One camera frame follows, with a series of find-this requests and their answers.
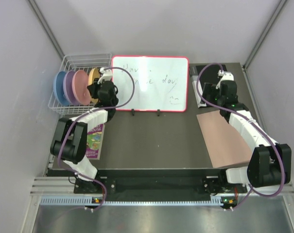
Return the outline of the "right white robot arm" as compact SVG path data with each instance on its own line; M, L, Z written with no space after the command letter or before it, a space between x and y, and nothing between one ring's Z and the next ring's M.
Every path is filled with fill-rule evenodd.
M289 183L291 148L267 136L246 105L238 101L235 81L221 81L219 87L205 83L202 97L206 104L220 109L220 115L240 133L251 149L252 155L246 169L249 184L258 188Z

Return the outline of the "pink plate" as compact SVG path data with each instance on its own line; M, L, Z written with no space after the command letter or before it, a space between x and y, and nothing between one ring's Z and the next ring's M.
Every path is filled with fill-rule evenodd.
M91 95L87 87L87 73L84 70L76 71L72 79L72 89L75 98L81 105L89 105L91 102Z

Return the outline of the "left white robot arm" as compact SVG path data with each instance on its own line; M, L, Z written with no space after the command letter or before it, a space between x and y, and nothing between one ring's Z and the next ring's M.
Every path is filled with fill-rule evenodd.
M88 87L98 99L94 108L76 118L59 119L52 139L50 152L58 156L78 178L85 181L85 187L90 192L97 192L101 188L101 180L96 178L98 170L86 156L87 135L92 129L107 123L114 116L119 99L118 89L112 81L92 84Z

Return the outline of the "yellow plate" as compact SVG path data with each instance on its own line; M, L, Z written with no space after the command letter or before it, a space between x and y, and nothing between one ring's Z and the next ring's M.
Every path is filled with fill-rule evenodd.
M87 89L90 93L91 96L91 102L96 104L98 102L98 99L95 99L93 95L95 94L95 90L97 88L97 82L98 79L100 78L100 73L98 68L93 68L88 76L88 84L87 84Z

